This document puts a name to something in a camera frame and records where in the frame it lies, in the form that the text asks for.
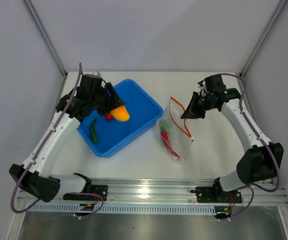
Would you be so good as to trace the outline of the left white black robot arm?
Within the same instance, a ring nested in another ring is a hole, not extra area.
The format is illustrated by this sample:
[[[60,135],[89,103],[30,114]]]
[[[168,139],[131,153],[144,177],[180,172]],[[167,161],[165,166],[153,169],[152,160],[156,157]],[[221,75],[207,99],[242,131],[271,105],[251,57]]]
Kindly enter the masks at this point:
[[[73,89],[63,95],[42,140],[22,164],[13,164],[9,173],[21,190],[50,202],[58,193],[74,192],[81,200],[92,195],[88,180],[79,174],[51,176],[54,163],[69,136],[92,112],[104,116],[124,105],[113,85],[100,76],[79,76]]]

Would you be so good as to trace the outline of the green grape bunch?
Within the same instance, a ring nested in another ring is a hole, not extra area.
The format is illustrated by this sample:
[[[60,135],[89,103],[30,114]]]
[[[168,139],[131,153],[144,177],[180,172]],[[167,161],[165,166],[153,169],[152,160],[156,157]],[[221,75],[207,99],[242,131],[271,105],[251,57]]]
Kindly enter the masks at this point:
[[[170,123],[168,120],[166,119],[162,119],[159,121],[159,127],[160,127],[160,131],[169,131],[172,129],[172,123]]]

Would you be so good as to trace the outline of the yellow orange mango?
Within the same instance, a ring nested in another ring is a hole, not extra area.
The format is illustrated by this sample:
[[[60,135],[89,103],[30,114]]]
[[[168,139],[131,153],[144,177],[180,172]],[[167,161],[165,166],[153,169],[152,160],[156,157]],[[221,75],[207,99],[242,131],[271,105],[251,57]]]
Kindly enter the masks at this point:
[[[113,118],[120,122],[126,122],[130,119],[130,115],[124,105],[121,105],[114,110],[110,111]]]

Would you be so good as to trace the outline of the clear zip top bag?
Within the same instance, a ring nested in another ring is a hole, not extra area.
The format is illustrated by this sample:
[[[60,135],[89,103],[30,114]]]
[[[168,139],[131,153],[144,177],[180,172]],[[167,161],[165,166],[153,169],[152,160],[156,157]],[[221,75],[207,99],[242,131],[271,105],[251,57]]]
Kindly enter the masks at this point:
[[[172,149],[179,155],[179,159],[175,158],[164,146],[164,148],[168,151],[169,156],[178,163],[183,163],[187,159],[192,143],[194,142],[194,137],[189,131],[186,125],[186,119],[181,119],[181,115],[184,113],[184,106],[176,100],[174,97],[169,99],[169,102],[164,109],[162,117],[160,120],[168,120],[172,123],[172,129],[167,131],[168,137],[172,146]]]

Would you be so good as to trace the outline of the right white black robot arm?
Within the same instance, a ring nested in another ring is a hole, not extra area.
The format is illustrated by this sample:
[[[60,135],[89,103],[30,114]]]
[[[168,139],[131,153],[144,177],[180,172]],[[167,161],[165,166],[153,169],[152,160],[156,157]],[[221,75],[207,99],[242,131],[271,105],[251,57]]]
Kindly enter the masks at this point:
[[[223,202],[231,191],[255,186],[273,193],[280,187],[280,165],[284,149],[273,142],[258,127],[244,103],[246,89],[227,88],[223,73],[206,77],[198,82],[199,92],[192,98],[182,119],[204,119],[206,112],[217,109],[235,130],[244,150],[236,169],[214,181],[212,196]]]

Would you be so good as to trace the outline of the red chili pepper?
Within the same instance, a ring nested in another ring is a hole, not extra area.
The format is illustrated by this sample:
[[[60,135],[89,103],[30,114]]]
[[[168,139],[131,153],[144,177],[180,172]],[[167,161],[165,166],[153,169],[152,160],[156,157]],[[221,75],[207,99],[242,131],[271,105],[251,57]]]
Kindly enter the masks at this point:
[[[161,135],[161,139],[164,143],[164,146],[166,147],[166,149],[176,158],[179,159],[179,155],[172,149],[169,137],[168,137],[168,133],[167,131],[163,130],[160,132]]]

